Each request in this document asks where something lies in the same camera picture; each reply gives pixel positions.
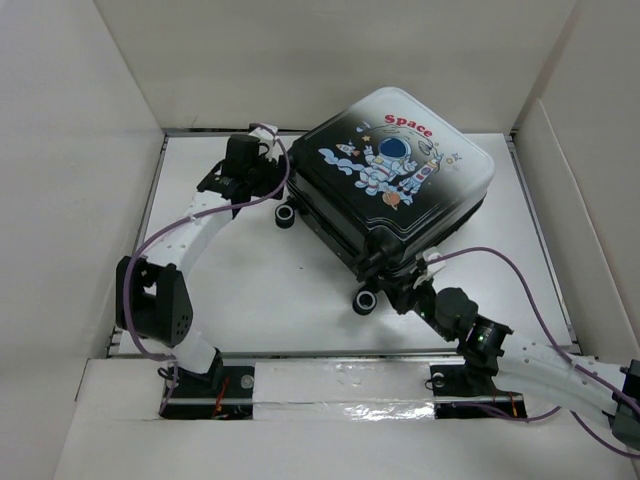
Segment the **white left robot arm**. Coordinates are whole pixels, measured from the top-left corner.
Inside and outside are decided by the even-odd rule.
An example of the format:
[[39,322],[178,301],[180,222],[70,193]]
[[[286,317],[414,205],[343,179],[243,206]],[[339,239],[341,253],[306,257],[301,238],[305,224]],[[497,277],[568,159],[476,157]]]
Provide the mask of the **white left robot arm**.
[[220,353],[193,325],[187,277],[214,236],[244,208],[283,194],[290,172],[276,127],[253,124],[231,135],[226,152],[197,184],[185,211],[116,268],[116,323],[140,353],[188,373],[201,396],[222,387]]

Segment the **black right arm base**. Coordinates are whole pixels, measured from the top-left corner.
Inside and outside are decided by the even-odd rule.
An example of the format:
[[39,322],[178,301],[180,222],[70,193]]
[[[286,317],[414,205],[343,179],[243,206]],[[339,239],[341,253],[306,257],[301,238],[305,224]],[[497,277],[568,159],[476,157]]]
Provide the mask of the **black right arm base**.
[[463,364],[431,364],[429,373],[424,387],[437,419],[528,418],[520,394],[498,390],[491,380],[473,380]]

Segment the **black suitcase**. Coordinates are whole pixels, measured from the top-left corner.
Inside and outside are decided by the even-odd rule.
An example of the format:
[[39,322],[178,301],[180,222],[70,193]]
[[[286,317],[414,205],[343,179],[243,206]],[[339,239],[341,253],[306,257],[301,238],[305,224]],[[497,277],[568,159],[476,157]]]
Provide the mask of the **black suitcase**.
[[302,218],[360,285],[359,315],[384,292],[406,309],[421,253],[480,208],[493,158],[398,87],[383,87],[293,142],[282,229]]

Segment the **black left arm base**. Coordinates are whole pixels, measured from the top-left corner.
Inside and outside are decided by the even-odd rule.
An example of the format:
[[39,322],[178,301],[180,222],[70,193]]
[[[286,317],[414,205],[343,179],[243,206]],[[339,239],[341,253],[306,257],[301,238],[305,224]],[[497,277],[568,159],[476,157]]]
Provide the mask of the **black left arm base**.
[[218,364],[205,375],[179,368],[177,384],[170,392],[172,370],[160,369],[165,379],[160,417],[168,420],[250,420],[253,418],[255,368]]

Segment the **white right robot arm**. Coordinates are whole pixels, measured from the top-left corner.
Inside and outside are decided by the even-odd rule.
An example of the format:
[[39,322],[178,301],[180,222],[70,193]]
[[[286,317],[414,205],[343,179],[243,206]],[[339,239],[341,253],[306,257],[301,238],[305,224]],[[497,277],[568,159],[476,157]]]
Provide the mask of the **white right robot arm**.
[[385,290],[399,314],[413,312],[464,359],[462,381],[474,393],[495,386],[538,396],[602,423],[625,446],[639,448],[639,362],[603,363],[541,344],[479,313],[459,288],[430,281]]

